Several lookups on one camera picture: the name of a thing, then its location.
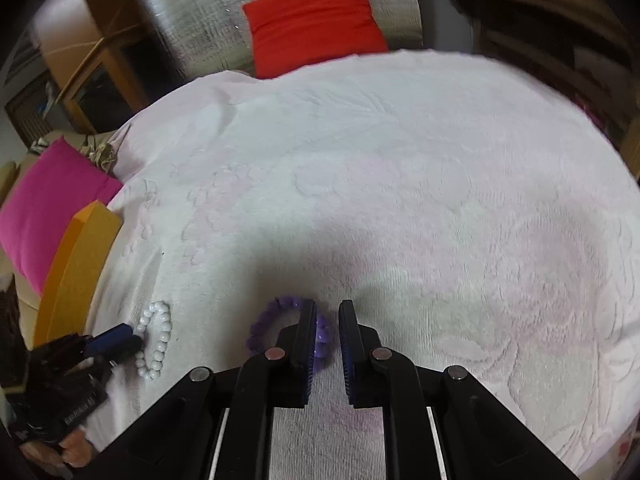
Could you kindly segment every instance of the silver insulation panel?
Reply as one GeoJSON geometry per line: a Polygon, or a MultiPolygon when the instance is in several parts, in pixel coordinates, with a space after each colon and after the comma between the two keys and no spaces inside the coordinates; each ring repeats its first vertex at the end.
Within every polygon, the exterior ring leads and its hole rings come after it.
{"type": "MultiPolygon", "coordinates": [[[[222,70],[253,72],[242,5],[251,0],[141,0],[185,79],[222,70]]],[[[420,48],[418,0],[369,0],[391,49],[420,48]]]]}

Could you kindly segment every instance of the white textured blanket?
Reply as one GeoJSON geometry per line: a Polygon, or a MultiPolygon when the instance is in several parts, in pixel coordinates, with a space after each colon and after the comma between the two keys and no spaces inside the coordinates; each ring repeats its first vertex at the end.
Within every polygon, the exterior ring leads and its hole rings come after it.
{"type": "MultiPolygon", "coordinates": [[[[131,120],[124,225],[88,329],[172,308],[162,376],[134,365],[89,423],[104,446],[191,368],[248,357],[274,296],[315,298],[421,366],[469,368],[575,471],[640,409],[640,194],[580,110],[485,59],[350,57],[198,79],[131,120]]],[[[149,329],[151,340],[158,329],[149,329]]],[[[382,418],[339,350],[274,422],[272,478],[383,478],[382,418]]]]}

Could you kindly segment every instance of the wall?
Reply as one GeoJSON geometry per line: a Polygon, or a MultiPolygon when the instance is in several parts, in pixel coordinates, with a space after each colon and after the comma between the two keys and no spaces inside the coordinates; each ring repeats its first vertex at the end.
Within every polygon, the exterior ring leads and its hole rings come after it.
{"type": "Polygon", "coordinates": [[[446,52],[473,49],[473,31],[468,17],[450,0],[418,0],[422,16],[424,47],[446,52]]]}
{"type": "Polygon", "coordinates": [[[0,166],[9,160],[20,162],[27,153],[27,147],[11,124],[4,106],[46,69],[44,60],[39,57],[24,67],[0,89],[0,166]]]}

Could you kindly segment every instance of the white bed sheet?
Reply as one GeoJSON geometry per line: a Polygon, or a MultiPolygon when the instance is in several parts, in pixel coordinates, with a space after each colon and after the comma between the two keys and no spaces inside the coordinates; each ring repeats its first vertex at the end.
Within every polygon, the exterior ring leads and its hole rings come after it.
{"type": "MultiPolygon", "coordinates": [[[[334,322],[352,298],[416,364],[464,365],[574,471],[638,414],[640,194],[588,118],[528,76],[349,57],[201,78],[130,124],[88,329],[165,300],[174,330],[159,380],[116,371],[88,423],[99,447],[191,368],[240,365],[284,294],[334,322]]],[[[380,413],[347,404],[334,353],[309,407],[276,413],[274,479],[384,477],[380,413]]]]}

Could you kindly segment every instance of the purple beaded bracelet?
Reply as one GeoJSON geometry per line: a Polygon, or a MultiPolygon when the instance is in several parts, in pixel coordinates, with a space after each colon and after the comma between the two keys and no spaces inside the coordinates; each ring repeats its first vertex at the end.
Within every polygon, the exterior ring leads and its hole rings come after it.
{"type": "MultiPolygon", "coordinates": [[[[246,340],[246,347],[251,355],[264,352],[264,342],[262,336],[272,325],[273,321],[283,312],[293,309],[299,311],[302,307],[302,298],[292,298],[291,296],[283,296],[269,302],[258,316],[255,323],[251,325],[249,339],[246,340]]],[[[314,348],[314,373],[322,369],[324,359],[329,355],[329,340],[331,339],[331,327],[329,322],[322,315],[316,317],[316,345],[314,348]]]]}

